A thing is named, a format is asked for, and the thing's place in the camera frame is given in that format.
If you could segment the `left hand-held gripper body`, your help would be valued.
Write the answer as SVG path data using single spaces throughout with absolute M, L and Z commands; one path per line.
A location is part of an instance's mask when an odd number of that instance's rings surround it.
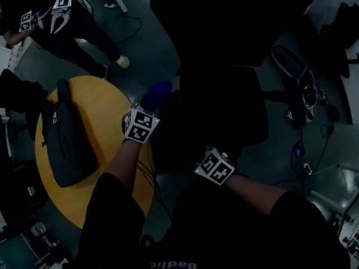
M 130 108 L 123 120 L 125 139 L 145 144 L 159 122 L 160 119 L 154 115 Z

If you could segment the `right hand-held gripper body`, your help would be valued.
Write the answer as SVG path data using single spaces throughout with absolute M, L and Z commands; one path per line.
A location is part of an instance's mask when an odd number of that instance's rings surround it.
M 228 155 L 216 148 L 211 149 L 194 170 L 195 174 L 217 185 L 222 185 L 233 172 L 234 166 L 231 164 Z

